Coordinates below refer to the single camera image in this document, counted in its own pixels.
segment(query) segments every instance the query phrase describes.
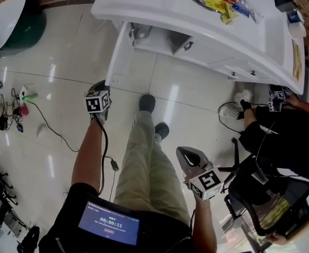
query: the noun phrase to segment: black sock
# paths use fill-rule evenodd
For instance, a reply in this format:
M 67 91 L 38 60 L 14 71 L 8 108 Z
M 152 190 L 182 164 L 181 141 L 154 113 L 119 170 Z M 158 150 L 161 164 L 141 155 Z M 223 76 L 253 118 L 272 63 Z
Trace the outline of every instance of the black sock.
M 251 104 L 243 99 L 240 101 L 240 104 L 243 107 L 244 111 L 252 108 Z
M 238 115 L 238 117 L 237 117 L 237 120 L 241 120 L 241 119 L 243 119 L 243 118 L 245 118 L 244 112 L 239 112 L 239 115 Z

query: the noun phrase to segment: green object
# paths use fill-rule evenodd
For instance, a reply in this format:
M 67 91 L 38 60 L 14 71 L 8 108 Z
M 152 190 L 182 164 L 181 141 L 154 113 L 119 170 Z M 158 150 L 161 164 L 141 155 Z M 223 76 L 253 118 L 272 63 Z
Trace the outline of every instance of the green object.
M 38 97 L 38 94 L 33 94 L 33 95 L 26 95 L 22 98 L 23 101 L 29 100 L 29 99 L 35 99 Z
M 0 49 L 0 59 L 34 46 L 42 37 L 46 23 L 45 13 L 36 0 L 26 0 L 13 32 Z

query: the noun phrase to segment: white counter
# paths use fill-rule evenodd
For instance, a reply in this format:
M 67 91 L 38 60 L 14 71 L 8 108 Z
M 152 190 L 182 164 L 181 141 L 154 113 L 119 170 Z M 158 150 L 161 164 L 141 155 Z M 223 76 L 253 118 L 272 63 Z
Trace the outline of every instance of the white counter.
M 268 76 L 268 80 L 247 78 L 247 81 L 285 85 L 302 94 L 303 40 L 296 40 L 303 60 L 302 78 L 298 82 L 293 77 L 293 46 L 286 14 L 275 7 L 274 0 L 247 1 L 265 16 L 259 24 L 239 15 L 233 26 L 227 26 L 221 22 L 220 14 L 192 0 L 96 0 L 92 14 L 99 19 L 146 24 L 190 35 L 232 58 L 249 62 Z M 238 81 L 245 78 L 236 76 Z

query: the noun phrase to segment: cabinet drawer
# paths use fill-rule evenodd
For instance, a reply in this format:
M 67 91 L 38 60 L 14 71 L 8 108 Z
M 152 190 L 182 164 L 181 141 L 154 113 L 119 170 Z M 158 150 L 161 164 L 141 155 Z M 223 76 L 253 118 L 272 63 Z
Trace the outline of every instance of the cabinet drawer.
M 175 53 L 175 57 L 203 66 L 230 59 L 231 56 L 207 44 L 189 38 Z
M 134 28 L 132 23 L 123 22 L 119 30 L 119 36 L 111 57 L 106 85 L 111 85 L 119 77 L 125 76 L 129 71 L 129 64 L 134 53 L 136 41 L 134 40 Z
M 269 79 L 268 75 L 266 75 L 264 72 L 262 72 L 260 69 L 253 66 L 249 62 L 236 63 L 236 64 L 231 65 L 231 67 L 235 71 L 238 71 L 254 80 Z
M 240 71 L 233 69 L 232 67 L 230 67 L 228 65 L 212 67 L 212 69 L 215 70 L 215 71 L 218 71 L 222 74 L 225 74 L 225 75 L 231 77 L 232 79 L 247 78 L 247 76 L 245 74 L 243 74 Z

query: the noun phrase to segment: digital display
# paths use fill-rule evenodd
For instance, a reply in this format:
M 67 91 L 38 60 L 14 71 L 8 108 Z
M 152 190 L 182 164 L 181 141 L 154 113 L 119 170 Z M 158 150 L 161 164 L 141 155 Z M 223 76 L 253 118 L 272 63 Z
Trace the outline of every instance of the digital display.
M 135 246 L 139 219 L 116 213 L 88 201 L 79 228 L 110 240 Z

